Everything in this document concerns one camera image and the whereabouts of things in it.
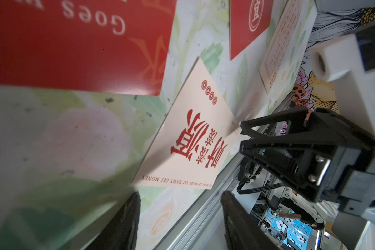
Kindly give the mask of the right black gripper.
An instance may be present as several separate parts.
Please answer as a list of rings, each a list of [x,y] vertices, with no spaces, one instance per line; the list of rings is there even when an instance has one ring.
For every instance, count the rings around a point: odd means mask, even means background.
[[[243,121],[241,134],[253,139],[240,143],[240,153],[309,201],[337,202],[340,212],[362,216],[375,204],[375,137],[329,109],[308,111]],[[270,137],[253,129],[283,121],[293,133]]]

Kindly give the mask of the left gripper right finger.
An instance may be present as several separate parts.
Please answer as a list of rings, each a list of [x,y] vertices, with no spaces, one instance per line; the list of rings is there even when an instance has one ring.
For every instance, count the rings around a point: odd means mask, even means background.
[[[277,250],[230,191],[221,195],[229,250]]]

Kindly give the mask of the cream card with red characters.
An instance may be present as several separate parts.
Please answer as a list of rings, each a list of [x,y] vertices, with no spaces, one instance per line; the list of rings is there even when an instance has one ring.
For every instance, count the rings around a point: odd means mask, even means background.
[[[241,128],[198,59],[133,185],[211,189]]]

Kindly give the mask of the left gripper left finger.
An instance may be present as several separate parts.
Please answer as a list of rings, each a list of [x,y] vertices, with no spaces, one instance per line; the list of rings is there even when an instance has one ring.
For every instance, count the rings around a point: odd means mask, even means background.
[[[134,250],[141,211],[139,192],[134,192],[103,231],[87,246],[88,250]]]

